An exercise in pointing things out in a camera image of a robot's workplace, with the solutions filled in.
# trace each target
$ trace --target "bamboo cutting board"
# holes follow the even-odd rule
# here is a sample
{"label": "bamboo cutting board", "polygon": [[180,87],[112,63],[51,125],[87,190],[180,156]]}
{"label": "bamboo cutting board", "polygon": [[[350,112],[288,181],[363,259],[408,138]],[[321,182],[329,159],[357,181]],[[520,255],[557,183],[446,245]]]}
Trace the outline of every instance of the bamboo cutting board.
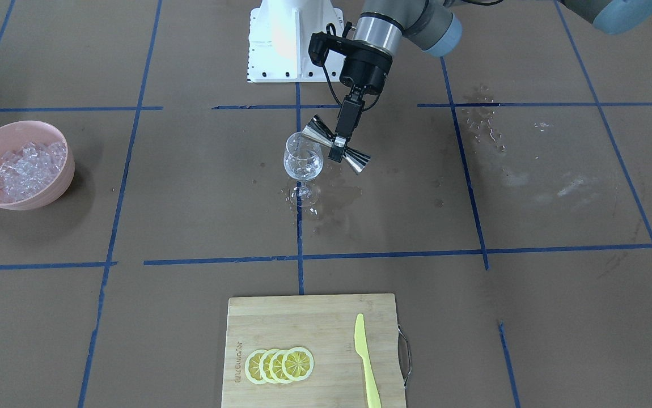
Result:
{"label": "bamboo cutting board", "polygon": [[[406,408],[393,294],[233,297],[228,305],[222,408],[367,408],[362,359],[354,351],[364,321],[383,408]],[[245,360],[256,349],[303,346],[314,369],[290,384],[251,383]]]}

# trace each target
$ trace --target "pink bowl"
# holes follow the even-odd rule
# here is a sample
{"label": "pink bowl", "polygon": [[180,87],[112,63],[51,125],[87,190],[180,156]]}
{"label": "pink bowl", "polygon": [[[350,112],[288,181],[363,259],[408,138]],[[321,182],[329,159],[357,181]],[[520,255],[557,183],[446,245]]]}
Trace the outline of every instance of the pink bowl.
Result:
{"label": "pink bowl", "polygon": [[54,178],[46,188],[34,194],[33,197],[23,199],[22,201],[4,203],[1,202],[0,190],[0,209],[8,210],[33,210],[50,204],[59,198],[71,184],[74,178],[74,155],[71,154],[69,144],[67,144],[64,135],[56,127],[39,121],[20,121],[0,127],[0,165],[1,156],[7,150],[14,152],[20,150],[28,142],[44,143],[50,145],[54,142],[62,142],[66,146],[66,159],[61,172]]}

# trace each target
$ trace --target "lemon slice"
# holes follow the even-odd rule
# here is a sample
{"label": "lemon slice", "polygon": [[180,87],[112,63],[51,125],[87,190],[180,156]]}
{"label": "lemon slice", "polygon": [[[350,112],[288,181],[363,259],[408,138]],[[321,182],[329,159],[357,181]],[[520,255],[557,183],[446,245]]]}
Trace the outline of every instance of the lemon slice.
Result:
{"label": "lemon slice", "polygon": [[294,347],[285,353],[282,369],[287,379],[303,381],[314,370],[314,355],[307,348]]}
{"label": "lemon slice", "polygon": [[276,354],[273,354],[271,361],[268,363],[271,377],[273,377],[273,379],[280,384],[290,384],[293,382],[293,380],[286,377],[285,373],[283,372],[283,359],[285,358],[286,354],[288,354],[288,350],[281,350]]}
{"label": "lemon slice", "polygon": [[261,370],[259,369],[261,357],[263,357],[263,353],[265,352],[266,351],[261,348],[251,353],[250,356],[248,356],[248,359],[245,360],[245,377],[253,384],[266,383],[266,380],[264,380],[261,375]]}
{"label": "lemon slice", "polygon": [[258,370],[261,374],[261,377],[266,380],[267,383],[277,384],[278,382],[271,377],[271,358],[273,354],[276,354],[280,351],[280,348],[272,348],[263,353],[261,356],[261,361],[258,362]]}

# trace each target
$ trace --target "yellow knife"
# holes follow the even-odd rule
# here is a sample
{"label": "yellow knife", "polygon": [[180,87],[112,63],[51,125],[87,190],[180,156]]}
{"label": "yellow knife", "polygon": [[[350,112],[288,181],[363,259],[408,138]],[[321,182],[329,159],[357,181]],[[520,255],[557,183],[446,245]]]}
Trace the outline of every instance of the yellow knife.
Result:
{"label": "yellow knife", "polygon": [[369,359],[369,348],[367,347],[367,332],[364,328],[364,315],[357,315],[357,323],[354,326],[354,348],[362,357],[364,362],[364,382],[367,388],[367,404],[369,408],[381,408],[379,400],[379,391],[376,388],[376,380],[371,369],[371,360]]}

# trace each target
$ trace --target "jigger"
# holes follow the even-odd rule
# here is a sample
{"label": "jigger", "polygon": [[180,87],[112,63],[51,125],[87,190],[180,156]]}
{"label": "jigger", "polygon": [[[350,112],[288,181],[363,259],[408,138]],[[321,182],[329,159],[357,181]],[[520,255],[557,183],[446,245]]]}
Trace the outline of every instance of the jigger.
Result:
{"label": "jigger", "polygon": [[[333,146],[336,140],[336,135],[324,124],[318,114],[315,114],[311,118],[311,121],[306,124],[301,134],[325,147]],[[344,158],[351,165],[354,172],[360,174],[369,163],[371,156],[347,146],[346,150],[344,150]]]}

